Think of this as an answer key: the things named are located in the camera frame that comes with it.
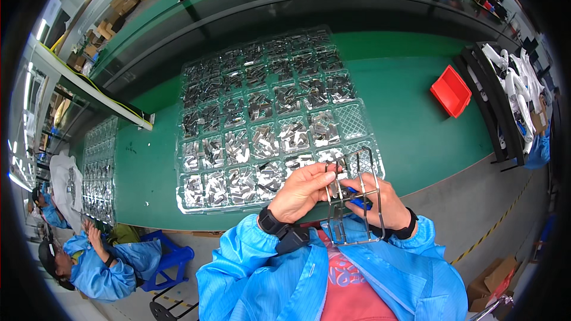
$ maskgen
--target yellow cable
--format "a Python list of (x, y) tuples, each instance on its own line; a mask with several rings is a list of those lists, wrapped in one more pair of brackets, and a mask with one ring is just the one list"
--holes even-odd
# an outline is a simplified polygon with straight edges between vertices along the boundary
[(51, 47), (50, 51), (53, 52), (53, 50), (55, 50), (55, 48), (58, 47), (59, 43), (62, 42), (62, 39), (63, 39), (63, 35), (61, 35), (61, 36), (59, 37), (59, 39), (58, 39), (58, 40), (55, 42), (55, 44)]
[(99, 87), (97, 87), (97, 86), (95, 85), (95, 83), (93, 83), (93, 81), (91, 81), (91, 80), (89, 79), (88, 76), (83, 75), (83, 74), (81, 74), (81, 73), (78, 73), (78, 72), (75, 72), (74, 70), (72, 70), (72, 69), (67, 65), (67, 63), (63, 62), (63, 60), (61, 60), (55, 53), (53, 53), (52, 50), (50, 50), (49, 48), (47, 48), (46, 45), (44, 45), (44, 44), (42, 44), (42, 43), (39, 43), (39, 44), (40, 44), (41, 46), (43, 46), (46, 50), (48, 50), (48, 51), (50, 52), (50, 54), (54, 55), (54, 57), (55, 57), (56, 59), (58, 59), (58, 61), (61, 62), (68, 70), (72, 71), (75, 75), (81, 75), (82, 77), (85, 77), (85, 78), (89, 81), (89, 83), (91, 83), (91, 85), (92, 85), (99, 93), (101, 93), (102, 95), (104, 95), (105, 97), (107, 97), (108, 99), (110, 99), (111, 101), (117, 103), (118, 105), (124, 107), (126, 110), (130, 111), (131, 113), (133, 113), (133, 114), (136, 115), (137, 117), (141, 118), (142, 120), (144, 120), (144, 122), (148, 123), (151, 127), (153, 126), (150, 122), (148, 122), (147, 120), (145, 120), (145, 118), (139, 116), (139, 114), (137, 114), (135, 111), (133, 111), (131, 108), (129, 108), (129, 107), (126, 106), (125, 104), (123, 104), (123, 103), (121, 103), (121, 102), (118, 102), (118, 101), (115, 101), (114, 99), (112, 99), (112, 98), (106, 96), (106, 95), (99, 89)]

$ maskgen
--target blue plastic stool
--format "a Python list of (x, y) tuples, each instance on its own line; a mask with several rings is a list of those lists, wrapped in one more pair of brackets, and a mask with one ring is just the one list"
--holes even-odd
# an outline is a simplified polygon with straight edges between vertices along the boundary
[[(149, 242), (155, 238), (159, 239), (161, 241), (161, 245), (166, 246), (171, 250), (171, 252), (163, 254), (155, 273), (150, 280), (147, 280), (143, 285), (141, 285), (141, 289), (145, 291), (162, 290), (168, 287), (173, 287), (181, 282), (189, 281), (188, 278), (183, 278), (184, 266), (187, 262), (194, 258), (194, 250), (192, 250), (192, 248), (189, 246), (182, 248), (176, 246), (163, 234), (163, 231), (161, 230), (140, 237), (141, 242)], [(176, 279), (172, 280), (163, 270), (174, 266), (178, 266), (178, 270), (176, 272)], [(167, 279), (166, 282), (162, 282), (160, 284), (156, 283), (156, 275), (159, 273), (161, 273), (161, 275)]]

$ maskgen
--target gray floor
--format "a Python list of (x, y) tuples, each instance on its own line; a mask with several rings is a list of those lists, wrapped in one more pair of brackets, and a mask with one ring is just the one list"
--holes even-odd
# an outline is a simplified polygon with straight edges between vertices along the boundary
[[(476, 243), (501, 218), (529, 181), (502, 223), (455, 264), (466, 285), (495, 258), (513, 254), (518, 261), (525, 262), (542, 227), (549, 203), (546, 169), (535, 170), (529, 179), (532, 175), (530, 170), (517, 168), (500, 173), (500, 166), (491, 165), (490, 161), (491, 156), (444, 181), (402, 198), (403, 203), (417, 214), (434, 221), (436, 242), (446, 246), (445, 258), (450, 262)], [(176, 286), (166, 296), (194, 304), (198, 301), (194, 275), (198, 268), (211, 260), (211, 251), (218, 247), (218, 239), (189, 234), (168, 236), (178, 245), (191, 246), (196, 257), (187, 266), (189, 282)], [(110, 320), (152, 321), (154, 318), (148, 308), (152, 298), (152, 294), (139, 290), (114, 304), (95, 304)], [(164, 299), (160, 303), (173, 305), (172, 301)], [(178, 306), (174, 315), (184, 310), (185, 307)], [(197, 310), (193, 310), (183, 320), (197, 318)]]

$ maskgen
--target seated worker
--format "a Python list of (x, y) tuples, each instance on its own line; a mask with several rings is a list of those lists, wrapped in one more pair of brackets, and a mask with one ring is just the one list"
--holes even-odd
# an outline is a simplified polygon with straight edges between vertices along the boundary
[(75, 287), (91, 299), (111, 303), (126, 298), (149, 280), (162, 253), (160, 240), (141, 242), (131, 226), (119, 224), (103, 240), (101, 231), (85, 220), (81, 235), (73, 236), (63, 247), (44, 240), (38, 254), (43, 267), (61, 286)]
[[(375, 189), (375, 178), (363, 174), (366, 191)], [(246, 216), (222, 235), (212, 262), (196, 273), (201, 321), (465, 319), (464, 283), (444, 260), (445, 247), (434, 243), (433, 222), (414, 215), (383, 180), (382, 218), (394, 231), (388, 242), (336, 247), (323, 221), (323, 230), (308, 229), (307, 244), (276, 253), (288, 240), (281, 228), (326, 200), (324, 187), (334, 179), (324, 163), (297, 169), (260, 215)], [(358, 179), (341, 182), (361, 190)], [(368, 222), (380, 227), (377, 197), (368, 196), (373, 202)], [(346, 207), (353, 212), (343, 218), (348, 242), (366, 240), (364, 211), (351, 202)], [(265, 232), (276, 229), (281, 240)]]
[[(71, 228), (61, 212), (52, 203), (49, 194), (43, 193), (43, 190), (40, 191), (39, 188), (35, 188), (32, 190), (32, 200), (35, 205), (38, 206), (43, 218), (48, 224), (61, 229)], [(28, 206), (28, 212), (32, 213), (30, 207), (31, 206)]]

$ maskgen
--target blue handle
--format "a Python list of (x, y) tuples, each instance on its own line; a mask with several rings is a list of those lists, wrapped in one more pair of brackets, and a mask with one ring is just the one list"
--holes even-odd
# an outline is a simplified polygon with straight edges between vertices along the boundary
[[(353, 189), (353, 188), (347, 187), (347, 189), (348, 189), (349, 192), (351, 192), (351, 193), (357, 193), (357, 190), (355, 190), (355, 189)], [(367, 211), (370, 210), (371, 207), (372, 207), (372, 206), (371, 206), (370, 204), (368, 204), (368, 203), (366, 203), (366, 204), (363, 203), (363, 199), (362, 199), (361, 197), (359, 197), (359, 198), (354, 198), (354, 199), (350, 200), (350, 202), (356, 204), (357, 206), (361, 207), (362, 209), (367, 208)]]

